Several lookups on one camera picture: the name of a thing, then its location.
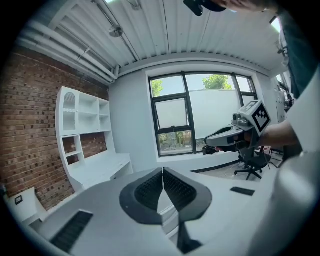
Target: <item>ceiling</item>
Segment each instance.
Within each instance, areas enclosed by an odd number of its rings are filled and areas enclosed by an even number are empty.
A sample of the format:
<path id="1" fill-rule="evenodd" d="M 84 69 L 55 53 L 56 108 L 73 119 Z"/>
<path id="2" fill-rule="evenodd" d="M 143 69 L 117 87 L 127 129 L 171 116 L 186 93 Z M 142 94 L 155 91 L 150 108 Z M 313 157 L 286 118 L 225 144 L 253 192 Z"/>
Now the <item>ceiling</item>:
<path id="1" fill-rule="evenodd" d="M 103 83 L 118 70 L 153 57 L 207 53 L 240 59 L 265 71 L 282 62 L 270 12 L 195 16 L 183 0 L 53 0 L 27 24 L 17 43 Z M 122 37 L 109 35 L 112 25 Z"/>

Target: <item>white ceiling panel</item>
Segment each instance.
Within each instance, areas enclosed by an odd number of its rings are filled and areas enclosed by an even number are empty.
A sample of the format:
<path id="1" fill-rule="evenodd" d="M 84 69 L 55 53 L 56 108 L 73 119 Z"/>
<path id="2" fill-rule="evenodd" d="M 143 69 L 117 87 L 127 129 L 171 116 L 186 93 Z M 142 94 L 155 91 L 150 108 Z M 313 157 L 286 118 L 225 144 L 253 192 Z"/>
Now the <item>white ceiling panel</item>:
<path id="1" fill-rule="evenodd" d="M 273 14 L 267 11 L 204 9 L 198 17 L 183 0 L 59 0 L 44 8 L 34 19 L 83 49 L 79 58 L 94 58 L 99 74 L 105 71 L 101 65 L 114 72 L 117 66 L 170 54 L 218 54 L 266 71 L 283 59 L 277 48 L 279 33 L 270 25 Z M 51 21 L 44 22 L 43 13 Z M 109 35 L 112 25 L 123 28 L 122 37 Z"/>

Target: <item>office chair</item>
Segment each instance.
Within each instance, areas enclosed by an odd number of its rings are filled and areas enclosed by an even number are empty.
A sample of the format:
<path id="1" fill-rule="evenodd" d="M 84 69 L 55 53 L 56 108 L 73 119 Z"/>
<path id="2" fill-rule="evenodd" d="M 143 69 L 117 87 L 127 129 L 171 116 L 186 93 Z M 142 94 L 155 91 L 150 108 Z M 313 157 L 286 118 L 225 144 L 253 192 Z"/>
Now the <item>office chair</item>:
<path id="1" fill-rule="evenodd" d="M 255 152 L 254 148 L 243 148 L 239 150 L 239 154 L 239 159 L 242 159 L 242 162 L 245 164 L 245 166 L 248 166 L 249 168 L 243 170 L 236 170 L 234 171 L 234 175 L 237 175 L 238 173 L 248 173 L 246 181 L 249 179 L 251 175 L 258 177 L 261 180 L 262 177 L 259 174 L 257 174 L 257 171 L 262 173 L 262 168 L 269 166 L 270 161 L 270 156 L 265 154 L 264 147 L 261 147 L 260 152 Z"/>

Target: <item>white shelving unit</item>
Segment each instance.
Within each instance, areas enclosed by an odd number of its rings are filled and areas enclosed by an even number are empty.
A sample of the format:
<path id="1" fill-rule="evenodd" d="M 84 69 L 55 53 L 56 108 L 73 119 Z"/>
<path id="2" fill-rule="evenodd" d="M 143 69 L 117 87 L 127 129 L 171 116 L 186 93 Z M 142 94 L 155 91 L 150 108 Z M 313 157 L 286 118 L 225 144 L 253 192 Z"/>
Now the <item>white shelving unit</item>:
<path id="1" fill-rule="evenodd" d="M 76 192 L 133 174 L 129 154 L 117 154 L 112 136 L 109 101 L 62 87 L 57 96 L 55 127 L 64 170 Z M 107 151 L 85 158 L 80 135 L 104 133 Z M 75 150 L 65 152 L 64 139 L 73 138 Z M 77 162 L 69 164 L 70 158 Z"/>

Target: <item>tree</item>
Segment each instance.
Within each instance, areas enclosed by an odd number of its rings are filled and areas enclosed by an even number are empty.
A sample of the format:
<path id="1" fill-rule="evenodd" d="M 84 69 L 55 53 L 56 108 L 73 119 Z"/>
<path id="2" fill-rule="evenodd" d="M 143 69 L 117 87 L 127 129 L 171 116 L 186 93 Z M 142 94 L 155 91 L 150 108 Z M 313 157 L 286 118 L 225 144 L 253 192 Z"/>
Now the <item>tree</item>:
<path id="1" fill-rule="evenodd" d="M 163 81 L 162 80 L 153 80 L 151 81 L 151 88 L 152 88 L 152 96 L 158 97 L 160 96 L 160 92 L 164 89 L 162 86 Z"/>
<path id="2" fill-rule="evenodd" d="M 222 74 L 212 74 L 202 79 L 206 90 L 232 90 L 231 84 L 228 83 L 228 76 Z"/>

